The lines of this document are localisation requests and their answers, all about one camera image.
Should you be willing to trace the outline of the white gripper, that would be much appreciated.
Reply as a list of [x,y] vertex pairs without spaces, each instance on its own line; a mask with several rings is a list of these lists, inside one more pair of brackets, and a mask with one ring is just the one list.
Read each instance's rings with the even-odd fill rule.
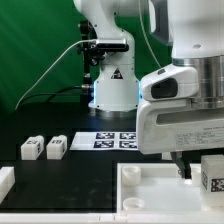
[[137,148],[144,154],[171,152],[183,179],[190,163],[177,151],[224,147],[224,108],[200,108],[197,70],[172,64],[144,76],[136,118]]

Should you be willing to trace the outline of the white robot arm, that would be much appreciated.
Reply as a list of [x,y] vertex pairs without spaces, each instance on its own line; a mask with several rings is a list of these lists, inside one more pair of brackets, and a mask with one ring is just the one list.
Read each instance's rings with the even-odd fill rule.
[[[224,0],[73,0],[102,53],[90,108],[135,111],[144,154],[224,147]],[[151,34],[171,45],[172,62],[134,75],[134,39],[118,16],[148,13]]]

